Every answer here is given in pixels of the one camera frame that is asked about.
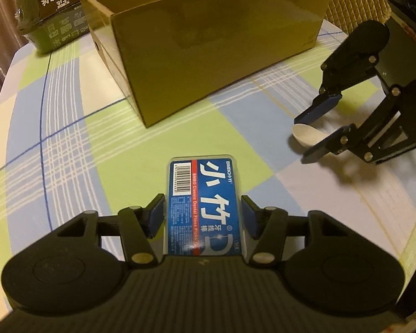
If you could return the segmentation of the blue dental floss pick box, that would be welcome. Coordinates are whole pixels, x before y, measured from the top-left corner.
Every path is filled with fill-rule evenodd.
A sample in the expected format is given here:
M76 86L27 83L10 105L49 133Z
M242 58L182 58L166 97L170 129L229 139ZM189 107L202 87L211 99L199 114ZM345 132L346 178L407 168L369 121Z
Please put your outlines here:
M228 155L178 157L170 161L165 254L245 254L234 168L234 158Z

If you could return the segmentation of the plaid tablecloth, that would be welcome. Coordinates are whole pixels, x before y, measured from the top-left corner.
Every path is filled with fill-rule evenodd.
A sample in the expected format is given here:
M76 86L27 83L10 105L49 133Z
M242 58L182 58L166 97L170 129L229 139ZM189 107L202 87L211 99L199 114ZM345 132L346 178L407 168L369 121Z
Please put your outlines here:
M320 210L416 270L416 150L372 166L350 153L304 165L293 119L317 94L320 64L345 35L323 22L313 49L147 128L90 35L42 56L16 52L0 94L0 270L85 210L146 205L174 157L227 154L260 206Z

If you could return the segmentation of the brown cardboard box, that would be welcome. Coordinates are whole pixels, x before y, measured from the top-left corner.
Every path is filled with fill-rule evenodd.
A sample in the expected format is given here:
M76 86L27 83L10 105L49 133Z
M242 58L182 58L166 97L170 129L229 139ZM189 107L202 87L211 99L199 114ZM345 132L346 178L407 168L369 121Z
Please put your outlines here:
M80 0L145 126L312 48L329 0Z

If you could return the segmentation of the black Honglu food container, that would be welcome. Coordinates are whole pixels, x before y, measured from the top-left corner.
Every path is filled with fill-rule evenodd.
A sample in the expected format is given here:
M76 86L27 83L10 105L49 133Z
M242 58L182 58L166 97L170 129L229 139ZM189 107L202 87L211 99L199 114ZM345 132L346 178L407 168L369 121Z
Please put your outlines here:
M16 0L18 31L42 54L88 33L80 0Z

